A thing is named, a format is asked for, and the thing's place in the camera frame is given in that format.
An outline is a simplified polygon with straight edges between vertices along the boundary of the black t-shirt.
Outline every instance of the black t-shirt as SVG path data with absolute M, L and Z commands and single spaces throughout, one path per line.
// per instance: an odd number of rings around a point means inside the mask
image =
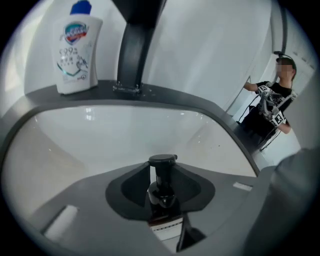
M 267 81 L 259 82 L 257 83 L 257 86 L 258 87 L 265 86 L 266 83 L 268 82 Z M 280 86 L 280 84 L 278 84 L 277 82 L 275 82 L 270 88 L 275 93 L 281 94 L 284 98 L 289 96 L 292 92 L 291 89 L 284 88 Z M 282 114 L 284 113 L 284 110 L 290 105 L 291 102 L 292 102 L 292 99 L 290 98 L 279 108 Z M 250 113 L 244 118 L 243 124 L 263 138 L 270 138 L 272 135 L 276 133 L 276 128 L 272 125 L 272 123 L 267 121 L 264 118 L 263 114 L 259 114 L 259 110 L 257 106 L 255 106 L 250 111 Z

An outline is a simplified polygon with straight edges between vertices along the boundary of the white sink basin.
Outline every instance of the white sink basin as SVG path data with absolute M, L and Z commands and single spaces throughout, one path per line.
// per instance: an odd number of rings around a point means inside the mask
M 72 183 L 156 154 L 177 154 L 177 162 L 215 172 L 255 176 L 229 134 L 204 114 L 97 105 L 49 110 L 28 120 L 7 152 L 3 184 L 14 209 L 27 219 Z

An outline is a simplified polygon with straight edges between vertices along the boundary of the white wall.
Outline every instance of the white wall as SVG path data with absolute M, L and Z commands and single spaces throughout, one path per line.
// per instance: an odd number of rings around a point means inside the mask
M 24 93 L 55 84 L 50 50 L 52 23 L 69 14 L 75 0 L 46 0 L 32 26 L 28 44 L 13 37 L 12 56 L 20 75 L 1 73 L 11 88 L 1 87 L 1 115 Z M 96 67 L 100 80 L 116 78 L 118 56 L 126 22 L 111 0 L 91 0 L 91 14 L 103 19 L 97 43 Z M 264 43 L 271 0 L 168 0 L 156 28 L 142 81 L 164 86 L 217 103 L 225 110 L 239 94 L 254 68 Z
M 256 60 L 255 66 L 250 74 L 251 83 L 255 84 L 262 81 L 263 74 L 265 73 L 265 70 L 268 66 L 271 54 L 272 54 L 272 32 L 271 32 L 271 26 L 269 25 L 262 49 L 259 53 L 259 57 Z M 234 116 L 237 113 L 239 114 L 240 113 L 239 110 L 244 108 L 244 103 L 248 102 L 247 103 L 248 105 L 255 98 L 255 95 L 256 95 L 255 93 L 253 95 L 252 92 L 247 91 L 246 89 L 242 89 L 238 97 L 232 103 L 232 106 L 227 111 L 227 113 L 231 116 Z
M 194 94 L 226 110 L 255 66 L 270 14 L 271 2 L 265 0 L 169 0 L 142 81 Z
M 53 0 L 40 1 L 11 36 L 0 59 L 0 117 L 24 93 L 28 52 L 33 37 Z
M 284 36 L 283 20 L 280 5 L 276 0 L 272 1 L 270 25 L 272 31 L 272 52 L 281 51 Z
M 270 166 L 278 165 L 284 158 L 297 153 L 301 146 L 293 129 L 288 134 L 280 132 L 276 139 L 262 151 Z

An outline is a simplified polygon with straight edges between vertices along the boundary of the soap bottle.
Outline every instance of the soap bottle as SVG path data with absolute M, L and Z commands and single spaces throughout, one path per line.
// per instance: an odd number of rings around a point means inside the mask
M 88 90 L 98 84 L 97 39 L 103 21 L 90 16 L 87 0 L 75 3 L 70 15 L 53 24 L 52 56 L 60 94 Z

